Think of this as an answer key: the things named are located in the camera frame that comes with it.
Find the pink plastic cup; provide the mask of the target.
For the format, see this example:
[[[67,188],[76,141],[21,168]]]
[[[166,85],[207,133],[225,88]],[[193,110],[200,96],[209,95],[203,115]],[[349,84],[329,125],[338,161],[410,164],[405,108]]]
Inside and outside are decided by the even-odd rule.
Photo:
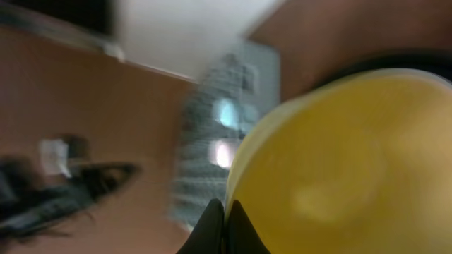
[[[238,139],[217,139],[208,145],[208,160],[211,164],[222,169],[230,170],[241,140]]]

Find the light blue plastic cup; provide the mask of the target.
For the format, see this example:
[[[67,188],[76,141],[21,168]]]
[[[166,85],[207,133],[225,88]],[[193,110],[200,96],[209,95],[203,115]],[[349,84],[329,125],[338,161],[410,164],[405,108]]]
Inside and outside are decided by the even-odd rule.
[[[248,133],[259,120],[257,108],[251,104],[222,98],[214,102],[213,118],[224,127]]]

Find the yellow bowl with food scraps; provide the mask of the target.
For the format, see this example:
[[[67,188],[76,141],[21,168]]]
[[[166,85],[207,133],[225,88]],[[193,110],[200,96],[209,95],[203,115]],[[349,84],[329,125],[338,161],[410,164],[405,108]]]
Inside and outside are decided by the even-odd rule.
[[[230,169],[272,253],[450,253],[451,82],[352,75],[262,119]]]

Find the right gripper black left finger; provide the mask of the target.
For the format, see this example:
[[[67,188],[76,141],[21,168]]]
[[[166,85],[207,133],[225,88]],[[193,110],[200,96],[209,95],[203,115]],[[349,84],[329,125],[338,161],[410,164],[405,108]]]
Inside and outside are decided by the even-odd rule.
[[[177,254],[221,254],[224,207],[212,199]]]

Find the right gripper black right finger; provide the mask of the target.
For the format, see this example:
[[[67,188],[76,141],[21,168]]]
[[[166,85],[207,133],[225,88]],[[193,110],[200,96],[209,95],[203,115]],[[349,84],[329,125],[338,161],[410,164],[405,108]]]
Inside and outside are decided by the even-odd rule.
[[[224,240],[227,254],[270,254],[238,200],[232,203]]]

